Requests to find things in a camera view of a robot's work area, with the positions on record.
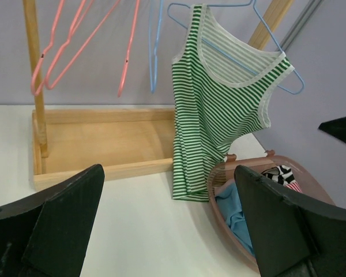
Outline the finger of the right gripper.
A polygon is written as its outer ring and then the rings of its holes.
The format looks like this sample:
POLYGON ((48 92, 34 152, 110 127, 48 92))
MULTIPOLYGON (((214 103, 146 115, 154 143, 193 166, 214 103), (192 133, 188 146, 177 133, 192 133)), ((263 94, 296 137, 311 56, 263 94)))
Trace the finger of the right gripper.
POLYGON ((323 122, 318 129, 346 144, 346 117, 323 122))

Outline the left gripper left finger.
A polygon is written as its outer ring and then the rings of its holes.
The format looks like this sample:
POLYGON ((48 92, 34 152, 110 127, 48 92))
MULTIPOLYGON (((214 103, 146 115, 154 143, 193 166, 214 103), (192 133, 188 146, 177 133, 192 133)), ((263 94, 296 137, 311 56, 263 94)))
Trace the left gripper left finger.
POLYGON ((0 206, 0 276, 80 276, 104 179, 94 164, 0 206))

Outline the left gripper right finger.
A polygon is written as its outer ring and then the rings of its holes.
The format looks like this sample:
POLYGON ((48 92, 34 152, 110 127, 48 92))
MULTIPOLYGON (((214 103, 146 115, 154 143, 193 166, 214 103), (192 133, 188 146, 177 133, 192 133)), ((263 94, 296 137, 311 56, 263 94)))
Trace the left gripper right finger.
POLYGON ((261 276, 346 276, 346 209, 234 171, 261 276))

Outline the red white striped tank top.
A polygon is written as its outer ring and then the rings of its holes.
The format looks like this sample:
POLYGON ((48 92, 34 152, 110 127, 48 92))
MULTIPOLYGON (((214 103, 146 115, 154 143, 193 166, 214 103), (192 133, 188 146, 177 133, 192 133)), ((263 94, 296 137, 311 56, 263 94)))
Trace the red white striped tank top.
POLYGON ((285 187, 297 191, 299 193, 303 193, 299 184, 296 181, 286 184, 285 187))

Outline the black white striped tank top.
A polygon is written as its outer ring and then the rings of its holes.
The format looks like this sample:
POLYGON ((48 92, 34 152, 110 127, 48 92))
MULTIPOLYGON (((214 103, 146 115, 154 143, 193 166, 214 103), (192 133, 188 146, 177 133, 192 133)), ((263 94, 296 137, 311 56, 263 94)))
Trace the black white striped tank top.
POLYGON ((285 165, 267 169, 262 172, 262 175, 283 186, 296 182, 292 169, 285 165))

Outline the blue tank top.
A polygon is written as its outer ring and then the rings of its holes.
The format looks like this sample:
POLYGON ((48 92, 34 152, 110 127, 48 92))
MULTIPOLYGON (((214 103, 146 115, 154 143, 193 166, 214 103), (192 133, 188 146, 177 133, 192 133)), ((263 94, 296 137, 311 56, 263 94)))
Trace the blue tank top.
POLYGON ((255 256, 239 193, 233 179, 224 184, 224 189, 215 195, 215 200, 226 225, 235 238, 252 256, 255 256))

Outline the green white striped tank top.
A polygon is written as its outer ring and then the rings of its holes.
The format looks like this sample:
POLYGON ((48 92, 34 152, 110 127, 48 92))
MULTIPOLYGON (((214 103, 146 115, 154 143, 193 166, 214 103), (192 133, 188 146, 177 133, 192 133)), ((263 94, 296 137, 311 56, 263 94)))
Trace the green white striped tank top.
POLYGON ((272 92, 294 67, 285 52, 261 51, 230 34, 208 5, 190 11, 185 44, 172 61, 172 198, 206 202, 211 169, 236 139, 270 127, 272 92))

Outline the blue wire hanger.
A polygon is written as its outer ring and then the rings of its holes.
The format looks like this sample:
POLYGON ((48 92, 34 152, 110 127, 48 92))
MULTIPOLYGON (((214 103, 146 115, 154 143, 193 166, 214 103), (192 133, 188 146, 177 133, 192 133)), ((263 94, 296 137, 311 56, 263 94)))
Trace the blue wire hanger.
POLYGON ((158 49, 160 42, 160 30, 161 22, 163 16, 164 0, 159 0, 159 12, 156 27, 156 36, 154 45, 152 46, 152 26, 153 26, 153 8, 155 6, 154 1, 150 1, 149 10, 149 24, 148 24, 148 54, 149 54, 149 81, 150 81, 150 91, 152 94, 156 91, 157 86, 157 76, 158 76, 158 49))
MULTIPOLYGON (((284 18, 284 16, 287 14, 287 12, 289 11, 291 5, 293 4, 294 1, 271 1, 270 5, 268 6, 265 14, 262 16, 260 15, 258 9, 257 9, 257 1, 248 1, 245 3, 239 3, 239 4, 215 4, 215 3, 211 3, 208 4, 207 6, 211 7, 211 8, 242 8, 242 7, 247 7, 247 6, 251 6, 252 9, 254 10, 255 14, 257 15, 257 17, 260 20, 260 23, 257 25, 254 33, 252 34, 250 40, 249 40, 249 45, 262 50, 267 43, 269 42, 270 39, 273 40, 273 42, 275 43, 275 45, 277 46, 278 50, 281 51, 282 53, 284 53, 283 48, 281 47, 279 41, 276 39, 276 37, 273 34, 273 31, 275 29, 277 29, 277 27, 279 26, 279 24, 281 23, 282 19, 284 18)), ((190 5, 185 4, 185 3, 179 3, 179 2, 172 2, 168 5, 167 8, 167 14, 169 16, 170 19, 174 20, 177 24, 179 24, 181 27, 184 27, 185 29, 188 30, 188 27, 185 26, 182 22, 180 22, 179 20, 177 20, 174 16, 171 15, 170 9, 172 6, 184 6, 187 8, 191 8, 190 5)), ((257 72, 251 70, 250 68, 246 67, 245 65, 243 65, 242 63, 240 63, 239 61, 237 61, 236 59, 232 58, 231 56, 229 56, 227 53, 223 52, 222 50, 220 50, 217 46, 215 46, 213 43, 207 41, 204 39, 204 42, 211 46, 211 48, 215 49, 216 51, 218 51, 220 54, 224 55, 225 57, 229 58, 231 61, 235 62, 237 65, 239 65, 240 67, 244 68, 245 70, 247 70, 248 72, 252 73, 252 74, 258 74, 257 72)), ((278 85, 278 87, 288 93, 290 93, 291 95, 297 95, 300 94, 304 88, 305 88, 305 81, 302 79, 302 77, 300 76, 300 74, 297 72, 297 70, 294 70, 293 73, 297 76, 298 80, 301 83, 301 88, 300 90, 296 91, 296 92, 292 92, 289 89, 286 89, 280 85, 278 85)))

